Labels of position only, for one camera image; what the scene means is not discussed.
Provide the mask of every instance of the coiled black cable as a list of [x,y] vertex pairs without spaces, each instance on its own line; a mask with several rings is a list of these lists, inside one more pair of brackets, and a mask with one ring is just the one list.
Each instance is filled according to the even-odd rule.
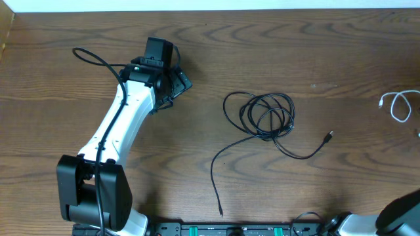
[[[88,54],[89,56],[92,56],[93,58],[97,59],[100,63],[98,62],[92,62],[90,60],[84,59],[82,58],[80,55],[77,54],[77,51],[81,51],[84,52],[86,54]],[[124,105],[127,101],[127,91],[125,90],[125,86],[123,81],[121,80],[121,78],[119,77],[118,73],[112,68],[112,66],[125,66],[124,64],[108,64],[106,61],[104,61],[102,58],[100,58],[99,56],[97,56],[95,53],[90,52],[86,49],[83,48],[73,48],[72,50],[74,56],[76,56],[78,59],[96,65],[96,66],[106,66],[115,76],[115,78],[118,80],[119,85],[121,86],[121,89],[123,91],[123,99],[121,100],[121,105],[119,106],[117,112],[114,115],[114,118],[112,118],[110,124],[108,125],[108,128],[106,128],[104,135],[102,136],[102,139],[100,140],[99,144],[98,144],[98,151],[96,153],[96,159],[94,162],[94,187],[95,187],[95,192],[96,192],[96,201],[98,203],[98,211],[99,211],[99,220],[100,220],[100,235],[101,236],[105,236],[105,225],[104,225],[104,211],[102,209],[102,199],[100,196],[100,188],[99,188],[99,181],[100,181],[100,173],[99,173],[99,164],[100,164],[100,156],[102,154],[102,150],[104,148],[104,144],[106,142],[106,137],[108,136],[108,134],[110,133],[114,123],[117,121],[117,118],[119,116],[119,114],[121,113],[121,111],[124,108]]]
[[[239,118],[240,118],[242,127],[235,124],[229,118],[229,116],[226,112],[226,101],[231,95],[234,95],[234,94],[245,94],[245,95],[248,95],[248,96],[252,97],[245,105],[243,105],[240,108]],[[284,99],[287,102],[287,105],[289,106],[288,109],[283,107],[276,98]],[[272,102],[274,102],[275,105],[272,106],[267,101],[272,101]],[[267,109],[267,111],[260,116],[260,118],[258,119],[257,122],[255,122],[255,120],[253,118],[253,108],[255,106],[260,106],[260,107],[263,107],[263,108]],[[243,118],[243,116],[245,115],[245,111],[246,111],[246,118],[249,121],[249,123],[251,123],[251,126],[252,126],[251,128],[253,130],[251,130],[245,124],[245,119]],[[221,200],[219,198],[219,194],[217,193],[217,188],[216,188],[216,185],[215,185],[215,181],[213,179],[213,164],[214,164],[216,158],[223,151],[227,150],[228,148],[231,148],[232,146],[235,146],[236,144],[240,144],[240,143],[242,143],[244,141],[247,141],[247,140],[250,140],[252,138],[259,138],[259,139],[261,139],[263,141],[266,141],[266,142],[273,141],[274,144],[276,145],[277,149],[279,149],[279,151],[281,151],[284,155],[286,155],[288,157],[298,159],[298,160],[305,160],[305,159],[308,159],[308,158],[312,157],[313,155],[315,155],[324,146],[324,144],[328,143],[328,141],[330,139],[332,139],[332,137],[333,137],[333,131],[329,132],[327,134],[327,136],[325,136],[322,144],[312,154],[310,154],[306,157],[299,157],[297,155],[294,155],[294,154],[288,152],[287,150],[285,150],[281,145],[279,145],[277,139],[282,138],[284,136],[287,136],[293,130],[293,128],[295,127],[295,116],[296,116],[295,104],[293,103],[292,99],[288,95],[282,94],[282,93],[272,93],[272,94],[264,94],[264,95],[256,96],[256,95],[248,93],[248,92],[232,92],[232,93],[228,94],[226,96],[226,98],[224,98],[224,100],[223,100],[223,113],[224,113],[224,116],[228,119],[228,121],[232,125],[234,125],[240,131],[242,131],[244,133],[247,133],[251,136],[247,137],[247,138],[244,138],[243,140],[239,140],[237,142],[234,142],[233,144],[230,144],[229,146],[223,148],[222,150],[220,150],[215,155],[215,157],[211,161],[210,178],[211,178],[211,183],[213,184],[213,187],[215,189],[217,202],[219,204],[219,213],[220,213],[221,216],[223,216],[223,209],[222,209],[222,205],[221,205]],[[264,130],[264,129],[260,128],[261,121],[267,115],[270,115],[270,130]],[[273,127],[273,117],[277,117],[278,121],[280,122],[280,125],[279,125],[278,128]]]

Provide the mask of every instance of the white usb cable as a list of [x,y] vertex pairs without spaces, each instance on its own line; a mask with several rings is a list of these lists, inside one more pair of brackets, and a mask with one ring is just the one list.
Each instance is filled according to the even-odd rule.
[[[405,93],[409,93],[409,92],[416,92],[416,93],[420,94],[420,91],[418,91],[418,90],[404,90],[404,91],[401,91],[401,92],[387,92],[386,94],[382,95],[381,100],[379,101],[379,108],[382,107],[382,105],[383,105],[383,98],[385,96],[388,96],[388,95],[391,95],[391,94],[395,94],[395,97],[392,100],[392,104],[391,104],[391,115],[392,115],[392,118],[394,118],[395,120],[397,120],[398,122],[401,122],[401,123],[406,122],[408,120],[408,118],[410,117],[410,115],[411,115],[411,106],[410,106],[410,103],[408,102],[407,98],[404,96],[404,94]],[[408,115],[407,115],[407,117],[404,120],[400,120],[399,118],[395,117],[395,115],[394,115],[394,104],[395,104],[396,99],[399,96],[401,96],[406,101],[406,104],[407,104],[407,106],[409,108]]]

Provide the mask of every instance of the green tape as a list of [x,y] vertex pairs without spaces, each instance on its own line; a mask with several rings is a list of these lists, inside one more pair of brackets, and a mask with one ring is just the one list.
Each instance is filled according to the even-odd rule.
[[198,227],[190,227],[190,236],[198,236]]
[[275,227],[274,228],[274,236],[283,236],[283,228],[282,227]]

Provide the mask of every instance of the wooden table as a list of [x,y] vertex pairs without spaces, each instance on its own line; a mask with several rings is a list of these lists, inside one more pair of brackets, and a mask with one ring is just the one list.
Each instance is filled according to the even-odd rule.
[[[194,86],[147,117],[133,144],[126,174],[142,213],[185,222],[377,214],[419,187],[419,97],[408,96],[414,111],[404,124],[390,116],[391,98],[378,109],[384,92],[420,89],[418,10],[18,14],[0,64],[2,235],[71,232],[56,165],[94,134],[117,86],[72,47],[127,63],[143,55],[148,36],[178,45]],[[215,163],[221,218],[209,168],[218,150],[246,137],[222,113],[237,90],[292,97],[296,127],[280,142],[297,154],[335,136],[305,161],[261,140],[226,151]],[[229,114],[246,100],[232,98]]]

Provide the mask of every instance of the white wall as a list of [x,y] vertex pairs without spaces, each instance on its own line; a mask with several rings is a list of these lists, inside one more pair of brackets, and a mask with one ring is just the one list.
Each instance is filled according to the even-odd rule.
[[14,12],[413,8],[420,0],[4,0]]

